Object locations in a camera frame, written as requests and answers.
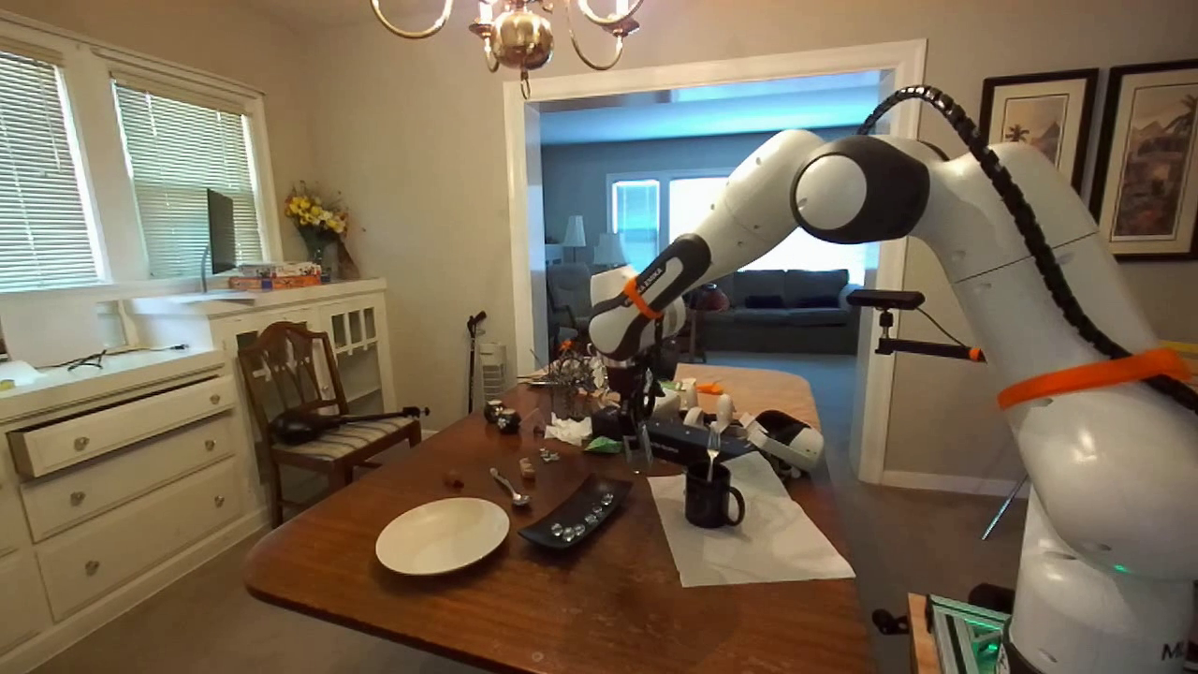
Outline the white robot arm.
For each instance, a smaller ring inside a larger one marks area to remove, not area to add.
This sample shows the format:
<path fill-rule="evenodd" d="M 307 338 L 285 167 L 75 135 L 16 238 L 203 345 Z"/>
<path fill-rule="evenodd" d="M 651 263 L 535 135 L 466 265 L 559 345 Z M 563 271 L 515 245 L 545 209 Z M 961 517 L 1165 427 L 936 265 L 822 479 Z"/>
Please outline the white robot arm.
<path fill-rule="evenodd" d="M 946 159 L 875 127 L 778 130 L 692 233 L 600 291 L 592 345 L 644 354 L 686 291 L 790 233 L 924 241 L 978 333 L 1029 479 L 1007 671 L 1195 674 L 1198 395 L 1070 179 L 1027 143 Z"/>

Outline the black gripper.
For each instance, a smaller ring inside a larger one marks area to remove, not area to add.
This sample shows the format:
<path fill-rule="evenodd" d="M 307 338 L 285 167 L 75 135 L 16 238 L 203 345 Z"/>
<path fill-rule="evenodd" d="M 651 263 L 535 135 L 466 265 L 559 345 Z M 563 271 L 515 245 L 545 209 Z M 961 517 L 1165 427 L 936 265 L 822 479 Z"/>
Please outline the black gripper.
<path fill-rule="evenodd" d="M 637 356 L 630 364 L 630 377 L 625 377 L 625 470 L 630 474 L 651 474 L 656 466 L 656 450 L 651 450 L 651 410 L 656 396 L 661 395 L 657 386 L 657 369 L 651 356 Z"/>

